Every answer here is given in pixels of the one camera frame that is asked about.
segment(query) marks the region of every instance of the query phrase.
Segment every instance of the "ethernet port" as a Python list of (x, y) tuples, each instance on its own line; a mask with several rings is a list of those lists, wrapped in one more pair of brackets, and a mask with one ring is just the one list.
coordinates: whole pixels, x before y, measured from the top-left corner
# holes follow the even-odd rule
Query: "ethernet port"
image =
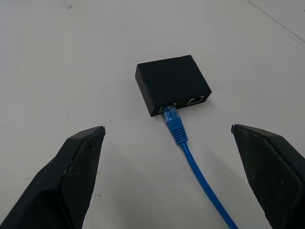
[(197, 97), (197, 98), (190, 99), (190, 101), (188, 102), (187, 105), (200, 103), (202, 101), (203, 97), (204, 97), (204, 95), (200, 96), (200, 97)]
[(164, 107), (162, 106), (159, 110), (159, 114), (161, 114), (163, 110), (164, 110)]

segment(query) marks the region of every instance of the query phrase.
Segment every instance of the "blue cable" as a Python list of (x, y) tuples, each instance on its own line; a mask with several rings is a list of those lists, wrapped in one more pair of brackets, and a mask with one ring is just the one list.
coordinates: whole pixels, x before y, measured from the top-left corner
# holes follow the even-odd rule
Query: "blue cable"
[(192, 156), (192, 153), (187, 145), (188, 139), (187, 139), (186, 132), (184, 130), (184, 126), (182, 124), (181, 118), (178, 115), (177, 109), (173, 106), (168, 106), (163, 110), (162, 115), (163, 115), (163, 119), (164, 119), (166, 125), (168, 126), (171, 134), (173, 135), (177, 145), (179, 145), (180, 148), (183, 150), (184, 155), (185, 155), (192, 171), (194, 172), (197, 180), (199, 181), (199, 183), (200, 183), (201, 187), (203, 188), (203, 190), (205, 191), (206, 195), (208, 196), (210, 201), (213, 203), (213, 205), (215, 206), (215, 208), (217, 209), (217, 211), (219, 212), (221, 217), (224, 219), (224, 221), (226, 222), (228, 227), (230, 229), (238, 229), (238, 227), (236, 226), (234, 221), (231, 219), (229, 214), (226, 212), (226, 210), (224, 209), (224, 207), (218, 200), (217, 196), (215, 195), (215, 193), (209, 186), (208, 182), (202, 175), (199, 167), (197, 166), (197, 164)]

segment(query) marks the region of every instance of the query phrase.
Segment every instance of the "white surface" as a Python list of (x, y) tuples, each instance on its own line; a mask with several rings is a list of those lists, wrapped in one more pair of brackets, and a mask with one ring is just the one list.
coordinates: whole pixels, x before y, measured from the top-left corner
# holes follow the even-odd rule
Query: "white surface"
[(180, 110), (193, 155), (239, 228), (270, 228), (230, 127), (305, 155), (305, 45), (251, 4), (5, 0), (0, 31), (0, 221), (67, 137), (104, 125), (84, 229), (226, 228), (134, 79), (138, 63), (191, 54), (213, 92)]
[(247, 0), (305, 42), (304, 0)]

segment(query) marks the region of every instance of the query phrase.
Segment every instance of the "textured grip pad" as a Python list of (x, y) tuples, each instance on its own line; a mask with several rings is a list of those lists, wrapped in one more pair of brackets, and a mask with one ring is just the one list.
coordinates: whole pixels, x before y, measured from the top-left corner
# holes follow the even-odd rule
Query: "textured grip pad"
[(303, 229), (305, 159), (281, 136), (244, 125), (232, 127), (243, 166), (274, 229)]
[(61, 196), (76, 229), (82, 228), (89, 208), (103, 138), (99, 131), (84, 140), (61, 183)]

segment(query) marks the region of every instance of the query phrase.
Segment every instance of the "rectangular box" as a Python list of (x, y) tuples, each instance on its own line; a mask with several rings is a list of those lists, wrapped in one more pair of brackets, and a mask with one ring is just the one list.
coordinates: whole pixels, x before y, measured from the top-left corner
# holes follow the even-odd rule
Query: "rectangular box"
[(192, 56), (138, 64), (135, 78), (151, 116), (206, 101), (212, 93)]

